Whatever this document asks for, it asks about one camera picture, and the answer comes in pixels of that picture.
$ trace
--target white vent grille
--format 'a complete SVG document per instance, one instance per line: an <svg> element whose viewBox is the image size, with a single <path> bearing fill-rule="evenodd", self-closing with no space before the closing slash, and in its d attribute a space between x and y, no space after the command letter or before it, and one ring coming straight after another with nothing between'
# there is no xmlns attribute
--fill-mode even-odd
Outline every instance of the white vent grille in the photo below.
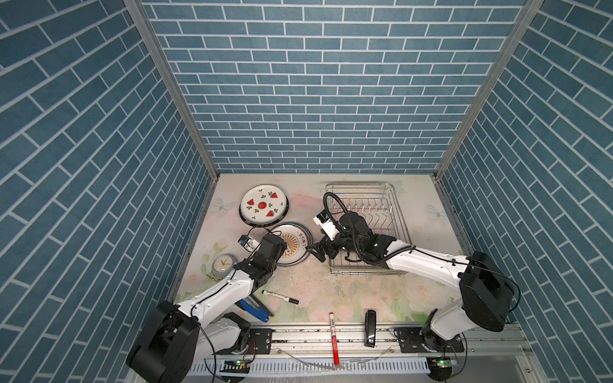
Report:
<svg viewBox="0 0 613 383"><path fill-rule="evenodd" d="M305 358L306 362L317 363L320 365L334 367L334 364L329 358ZM212 369L213 361L208 360L209 368ZM217 371L222 369L228 369L228 366L224 364L224 360L217 360ZM334 375L334 374L353 374L353 375L365 375L365 374L423 374L430 373L428 369L426 358L423 357L389 357L382 360L374 360L365 363L343 363L341 359L341 366L336 370L327 370L324 368L318 368L315 366L304 365L296 362L291 358L267 358L260 359L251 364L251 371L249 377L296 377L296 376L311 376L321 374ZM210 375L204 364L204 361L195 363L189 370L188 376L204 376ZM240 373L223 373L224 376L244 376Z"/></svg>

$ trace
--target plate with watermelon pattern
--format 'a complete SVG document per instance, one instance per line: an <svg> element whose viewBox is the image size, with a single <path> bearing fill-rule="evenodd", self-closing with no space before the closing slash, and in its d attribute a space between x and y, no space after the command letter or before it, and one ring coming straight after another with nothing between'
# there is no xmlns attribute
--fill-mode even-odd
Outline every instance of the plate with watermelon pattern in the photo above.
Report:
<svg viewBox="0 0 613 383"><path fill-rule="evenodd" d="M260 185L245 194L238 212L248 225L266 227L281 221L288 208L289 201L281 189L274 185Z"/></svg>

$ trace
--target white plate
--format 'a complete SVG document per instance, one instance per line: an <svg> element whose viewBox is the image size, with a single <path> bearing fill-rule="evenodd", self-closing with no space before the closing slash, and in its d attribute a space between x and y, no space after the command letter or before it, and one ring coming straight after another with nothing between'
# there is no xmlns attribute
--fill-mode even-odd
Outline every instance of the white plate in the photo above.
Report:
<svg viewBox="0 0 613 383"><path fill-rule="evenodd" d="M308 258L310 253L307 246L313 243L313 237L306 227L296 222L284 222L270 230L280 235L287 243L287 250L281 255L277 265L296 266Z"/></svg>
<svg viewBox="0 0 613 383"><path fill-rule="evenodd" d="M274 185L249 190L240 202L240 217L247 224L263 227L280 221L287 212L287 197Z"/></svg>

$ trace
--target red marker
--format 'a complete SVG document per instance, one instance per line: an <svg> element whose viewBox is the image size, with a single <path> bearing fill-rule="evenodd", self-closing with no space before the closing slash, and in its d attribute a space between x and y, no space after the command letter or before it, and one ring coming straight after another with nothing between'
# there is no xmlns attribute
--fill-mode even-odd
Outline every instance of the red marker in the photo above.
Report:
<svg viewBox="0 0 613 383"><path fill-rule="evenodd" d="M334 313L330 313L330 332L332 334L332 351L334 352L334 365L338 366L341 362L338 360L337 346L337 328L334 326Z"/></svg>

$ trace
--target mounting plate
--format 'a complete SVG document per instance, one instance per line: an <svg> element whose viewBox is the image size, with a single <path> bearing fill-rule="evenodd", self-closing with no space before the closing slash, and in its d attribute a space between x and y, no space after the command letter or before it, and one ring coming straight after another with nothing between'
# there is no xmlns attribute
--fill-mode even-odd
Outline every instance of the mounting plate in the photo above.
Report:
<svg viewBox="0 0 613 383"><path fill-rule="evenodd" d="M270 354L270 344L272 343L271 328L252 328L249 330L249 337L256 341L256 355ZM220 350L216 355L234 355L230 349Z"/></svg>
<svg viewBox="0 0 613 383"><path fill-rule="evenodd" d="M400 352L403 354L414 354L416 352L429 352L422 344L421 335L419 334L421 327L397 327L395 328L398 335L398 345L400 345ZM459 354L464 352L464 344L459 336L447 341L447 352L454 352Z"/></svg>

